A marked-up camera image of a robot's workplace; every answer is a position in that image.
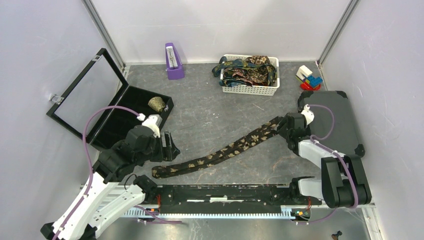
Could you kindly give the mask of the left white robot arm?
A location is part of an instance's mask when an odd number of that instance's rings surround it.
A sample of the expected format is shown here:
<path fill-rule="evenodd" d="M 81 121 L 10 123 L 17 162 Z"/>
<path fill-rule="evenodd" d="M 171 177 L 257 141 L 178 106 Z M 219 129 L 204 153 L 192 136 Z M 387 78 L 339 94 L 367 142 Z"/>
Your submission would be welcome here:
<path fill-rule="evenodd" d="M 133 183 L 104 207 L 101 203 L 119 183 L 146 161 L 170 162 L 180 154 L 170 132 L 137 125 L 126 138 L 100 153 L 90 166 L 89 177 L 65 213 L 44 224 L 40 232 L 47 240 L 96 240 L 131 208 L 151 204 L 157 198 L 157 184 L 146 175 Z"/>

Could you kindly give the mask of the black gold floral tie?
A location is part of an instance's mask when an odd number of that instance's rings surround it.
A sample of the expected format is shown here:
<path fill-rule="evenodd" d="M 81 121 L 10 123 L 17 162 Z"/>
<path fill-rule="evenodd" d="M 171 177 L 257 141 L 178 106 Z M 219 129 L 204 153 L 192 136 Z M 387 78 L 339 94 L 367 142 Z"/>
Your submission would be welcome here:
<path fill-rule="evenodd" d="M 151 169 L 151 175 L 155 179 L 167 179 L 194 173 L 218 165 L 277 135 L 276 127 L 282 120 L 282 116 L 277 116 L 259 128 L 251 131 L 249 134 L 209 155 L 183 163 L 168 166 L 155 166 Z"/>

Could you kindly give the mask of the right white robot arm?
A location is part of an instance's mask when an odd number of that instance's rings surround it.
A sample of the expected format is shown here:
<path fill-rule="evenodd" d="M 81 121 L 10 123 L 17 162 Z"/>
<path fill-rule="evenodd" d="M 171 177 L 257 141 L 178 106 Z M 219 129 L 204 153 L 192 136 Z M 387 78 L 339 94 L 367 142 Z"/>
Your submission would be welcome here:
<path fill-rule="evenodd" d="M 286 114 L 277 132 L 297 156 L 320 168 L 321 178 L 295 177 L 289 189 L 289 199 L 302 204 L 309 197 L 323 200 L 329 208 L 355 208 L 372 201 L 372 193 L 358 156 L 346 155 L 321 144 L 308 133 L 307 117 L 301 113 Z"/>

